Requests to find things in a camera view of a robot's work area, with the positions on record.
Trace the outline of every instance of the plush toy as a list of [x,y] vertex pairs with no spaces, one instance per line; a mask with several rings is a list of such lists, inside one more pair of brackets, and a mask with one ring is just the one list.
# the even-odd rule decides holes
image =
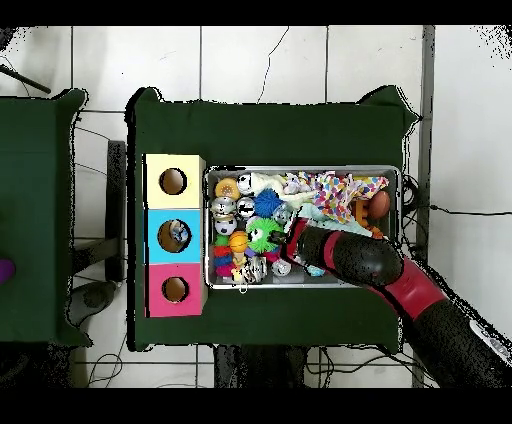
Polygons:
[[252,172],[251,174],[240,175],[237,180],[237,186],[243,195],[253,193],[255,196],[266,188],[271,188],[283,202],[288,202],[293,209],[299,209],[300,205],[310,201],[317,194],[316,190],[305,193],[285,194],[283,189],[285,182],[286,180],[280,175]]
[[253,256],[242,267],[232,271],[233,281],[247,284],[259,283],[267,275],[267,261],[265,258]]
[[249,219],[254,215],[254,200],[250,197],[242,197],[236,203],[236,211],[243,219]]
[[311,191],[308,182],[290,172],[286,173],[286,180],[283,187],[284,194],[297,194]]
[[213,202],[210,210],[216,215],[229,215],[236,209],[236,202],[231,197],[217,197]]

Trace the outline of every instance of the small figurine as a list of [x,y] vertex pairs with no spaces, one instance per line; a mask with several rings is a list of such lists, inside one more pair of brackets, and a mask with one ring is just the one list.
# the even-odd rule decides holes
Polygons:
[[236,209],[236,202],[231,197],[217,197],[213,202],[210,210],[214,214],[229,215]]
[[272,264],[272,272],[278,277],[284,277],[290,273],[292,265],[283,259],[278,259]]
[[274,212],[272,212],[272,219],[280,225],[285,225],[292,217],[292,212],[293,210],[288,207],[287,203],[281,203]]
[[236,204],[238,215],[244,219],[249,219],[254,215],[254,200],[250,197],[242,197]]

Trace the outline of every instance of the yellow box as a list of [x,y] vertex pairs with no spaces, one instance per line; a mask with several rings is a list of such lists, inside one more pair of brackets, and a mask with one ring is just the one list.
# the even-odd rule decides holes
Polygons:
[[[167,154],[144,156],[146,199],[149,209],[201,209],[203,207],[202,182],[205,163],[200,156]],[[179,181],[185,182],[184,187],[181,188]]]

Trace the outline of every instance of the orange basketball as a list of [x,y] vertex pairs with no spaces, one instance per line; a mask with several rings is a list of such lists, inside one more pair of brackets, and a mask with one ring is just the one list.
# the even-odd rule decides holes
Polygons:
[[229,236],[229,247],[235,253],[243,253],[247,249],[247,233],[245,231],[235,231]]

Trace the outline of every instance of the metal tray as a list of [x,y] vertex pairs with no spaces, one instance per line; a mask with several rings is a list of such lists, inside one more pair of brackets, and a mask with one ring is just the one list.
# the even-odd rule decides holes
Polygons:
[[[224,279],[215,274],[213,265],[213,241],[215,240],[215,229],[213,226],[213,217],[209,210],[211,201],[215,199],[215,184],[222,178],[237,178],[239,175],[250,172],[259,172],[261,174],[275,175],[286,172],[297,173],[298,171],[308,171],[312,173],[320,173],[325,171],[335,171],[337,176],[352,174],[353,176],[368,177],[386,177],[389,185],[383,189],[388,192],[391,198],[391,206],[388,214],[378,221],[371,223],[377,226],[390,240],[400,240],[401,238],[401,205],[402,205],[402,176],[398,168],[386,165],[354,165],[354,166],[210,166],[204,173],[204,225],[205,225],[205,279],[206,284],[213,289],[240,289],[240,285],[231,280]],[[245,223],[239,223],[238,229],[244,230]],[[276,277],[270,266],[268,267],[267,276],[260,284],[248,286],[249,289],[290,289],[290,288],[354,288],[352,284],[345,283],[337,279],[331,274],[322,277],[311,277],[307,275],[302,267],[292,266],[292,271],[285,277]]]

